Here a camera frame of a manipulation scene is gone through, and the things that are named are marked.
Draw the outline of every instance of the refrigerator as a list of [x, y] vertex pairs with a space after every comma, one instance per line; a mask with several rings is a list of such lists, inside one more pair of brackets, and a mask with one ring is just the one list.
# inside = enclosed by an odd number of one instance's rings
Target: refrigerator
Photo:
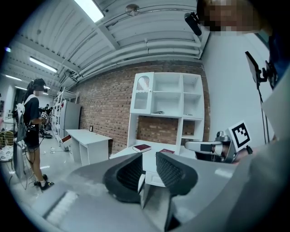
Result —
[[59, 119], [60, 139], [68, 135], [66, 130], [77, 130], [80, 121], [81, 106], [69, 101], [63, 102]]

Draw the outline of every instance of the floor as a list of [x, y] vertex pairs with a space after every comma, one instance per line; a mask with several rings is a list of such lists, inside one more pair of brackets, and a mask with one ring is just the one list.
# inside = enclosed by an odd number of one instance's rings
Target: floor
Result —
[[[25, 159], [25, 173], [22, 180], [19, 180], [14, 171], [11, 169], [11, 163], [1, 163], [4, 176], [9, 183], [10, 189], [18, 200], [32, 205], [35, 200], [42, 194], [40, 188], [34, 186], [34, 179], [28, 161]], [[72, 171], [81, 167], [76, 164], [69, 156], [69, 152], [65, 152], [58, 146], [55, 138], [44, 139], [40, 144], [40, 168], [43, 174], [48, 176], [48, 181], [57, 183], [61, 179], [67, 177]]]

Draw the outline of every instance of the white corrugated ceiling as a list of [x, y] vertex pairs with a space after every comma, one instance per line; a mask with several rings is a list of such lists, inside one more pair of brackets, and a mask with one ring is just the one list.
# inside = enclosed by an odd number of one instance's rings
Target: white corrugated ceiling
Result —
[[[17, 82], [23, 87], [32, 79], [44, 78], [55, 93], [60, 86], [68, 87], [121, 65], [168, 57], [200, 58], [208, 32], [198, 38], [184, 21], [184, 14], [195, 10], [195, 0], [94, 1], [105, 15], [95, 24], [73, 0], [42, 4], [11, 42], [2, 74], [23, 79]], [[137, 4], [140, 14], [127, 15], [129, 4]], [[58, 72], [32, 63], [30, 56]]]

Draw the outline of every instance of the book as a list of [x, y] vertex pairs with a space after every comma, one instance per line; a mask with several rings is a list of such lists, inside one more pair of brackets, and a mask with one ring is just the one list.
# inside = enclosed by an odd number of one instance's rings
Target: book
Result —
[[151, 147], [146, 144], [142, 144], [142, 145], [133, 146], [133, 150], [138, 151], [138, 152], [146, 152], [148, 150], [151, 150]]
[[174, 154], [175, 151], [168, 150], [168, 149], [162, 149], [160, 152], [169, 152], [169, 153]]

